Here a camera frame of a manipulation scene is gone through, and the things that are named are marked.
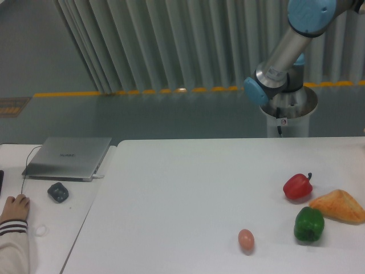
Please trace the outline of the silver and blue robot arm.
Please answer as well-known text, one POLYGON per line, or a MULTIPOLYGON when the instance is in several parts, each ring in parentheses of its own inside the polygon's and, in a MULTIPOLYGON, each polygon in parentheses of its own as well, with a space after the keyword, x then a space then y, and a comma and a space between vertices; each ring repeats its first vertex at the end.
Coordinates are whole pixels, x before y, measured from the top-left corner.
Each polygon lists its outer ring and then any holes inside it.
POLYGON ((289 1, 288 30, 268 60, 244 80, 248 98, 262 106, 280 93, 300 89, 303 84, 293 87, 290 69, 311 40, 325 33, 334 19, 348 10, 364 14, 364 1, 289 1))

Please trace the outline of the person's hand on mouse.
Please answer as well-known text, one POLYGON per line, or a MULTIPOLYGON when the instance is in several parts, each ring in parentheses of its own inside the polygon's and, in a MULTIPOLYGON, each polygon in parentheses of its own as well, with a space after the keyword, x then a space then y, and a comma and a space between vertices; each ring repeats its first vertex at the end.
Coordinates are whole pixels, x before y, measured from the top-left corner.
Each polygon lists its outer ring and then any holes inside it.
POLYGON ((1 223, 7 221, 27 221, 30 210, 30 198, 24 194, 9 196, 1 213, 1 223))

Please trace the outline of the cream striped sleeve forearm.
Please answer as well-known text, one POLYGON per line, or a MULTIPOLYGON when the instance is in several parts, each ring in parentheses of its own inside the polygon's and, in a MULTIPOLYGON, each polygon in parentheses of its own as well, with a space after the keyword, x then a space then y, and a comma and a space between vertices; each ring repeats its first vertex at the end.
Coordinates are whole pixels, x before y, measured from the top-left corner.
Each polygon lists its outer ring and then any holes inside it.
POLYGON ((1 273, 30 273, 27 221, 1 223, 1 273))

